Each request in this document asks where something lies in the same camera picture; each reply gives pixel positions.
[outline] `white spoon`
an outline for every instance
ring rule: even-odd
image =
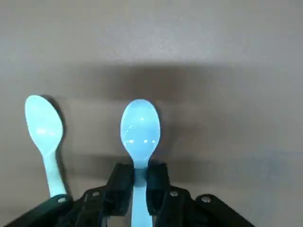
[[[67,194],[56,159],[63,136],[63,125],[57,111],[45,98],[30,96],[25,102],[25,117],[29,135],[43,158],[51,197]]]
[[[135,168],[132,227],[152,227],[146,204],[145,174],[160,140],[160,121],[155,107],[143,99],[132,101],[123,113],[120,135]]]

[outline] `spoon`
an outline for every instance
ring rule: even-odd
[[[160,140],[160,121],[155,107],[144,99],[132,101],[124,110],[121,141],[135,168],[132,227],[152,227],[146,204],[146,169]]]
[[[63,125],[57,111],[45,98],[29,96],[25,102],[25,117],[29,135],[43,158],[51,197],[67,194],[56,159],[63,136]]]

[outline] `spoon handle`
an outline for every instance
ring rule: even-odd
[[[144,170],[135,169],[133,190],[132,227],[152,227],[152,216],[147,210]]]
[[[67,194],[59,171],[55,152],[43,157],[43,163],[45,166],[47,184],[51,197],[60,194]]]

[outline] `metal screw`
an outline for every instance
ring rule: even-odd
[[[210,203],[212,200],[208,196],[202,196],[201,201],[205,203]]]
[[[170,196],[176,197],[176,196],[178,196],[178,192],[172,191],[172,192],[170,192]]]
[[[62,203],[65,202],[66,198],[65,197],[61,197],[60,199],[57,200],[58,203]]]
[[[93,192],[93,197],[100,195],[100,192]]]

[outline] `table surface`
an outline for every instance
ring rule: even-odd
[[[121,115],[145,98],[175,185],[257,227],[301,226],[302,20],[301,0],[2,0],[0,225],[49,196],[24,117],[36,94],[64,116],[75,198],[128,161]]]

